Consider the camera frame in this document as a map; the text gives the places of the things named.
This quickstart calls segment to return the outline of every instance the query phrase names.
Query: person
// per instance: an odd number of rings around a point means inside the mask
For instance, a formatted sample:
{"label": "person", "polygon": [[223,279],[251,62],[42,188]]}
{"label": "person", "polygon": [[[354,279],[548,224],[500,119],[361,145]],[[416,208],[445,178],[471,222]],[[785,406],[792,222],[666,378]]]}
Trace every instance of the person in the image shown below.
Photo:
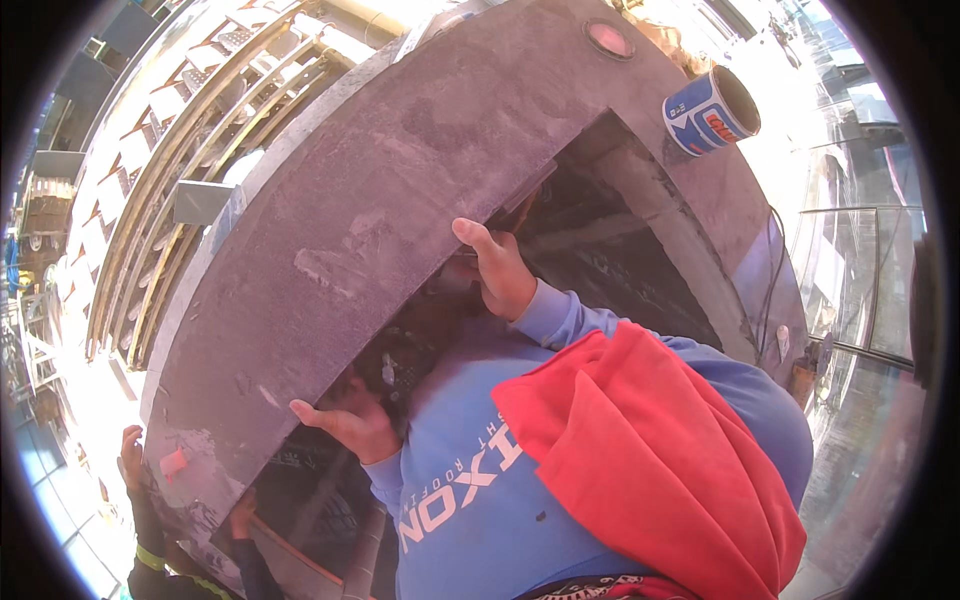
{"label": "person", "polygon": [[[497,384],[540,367],[592,331],[611,338],[622,320],[535,278],[513,235],[463,218],[452,228],[476,251],[475,262],[457,269],[480,282],[492,314],[465,323],[462,339],[414,391],[406,438],[352,372],[332,406],[290,402],[303,424],[322,428],[356,454],[373,494],[387,506],[400,544],[397,596],[554,598],[592,582],[606,583],[614,595],[619,590],[619,597],[633,593],[623,593],[624,585],[646,577],[652,586],[637,597],[690,597],[567,513],[491,396]],[[654,335],[743,420],[782,478],[786,503],[799,510],[813,447],[796,402],[756,367],[686,338]]]}
{"label": "person", "polygon": [[[199,569],[191,568],[193,565],[189,561],[183,561],[182,567],[177,564],[182,574],[167,572],[168,559],[182,551],[164,535],[163,525],[141,483],[143,446],[138,440],[142,435],[143,428],[139,425],[127,427],[120,449],[123,477],[127,483],[127,496],[133,509],[133,527],[136,530],[136,555],[127,578],[131,596],[135,600],[230,600],[228,592],[209,581]],[[230,511],[228,521],[233,559],[240,567],[240,578],[248,600],[283,600],[280,586],[250,538],[250,523],[255,509],[255,491],[250,489]]]}

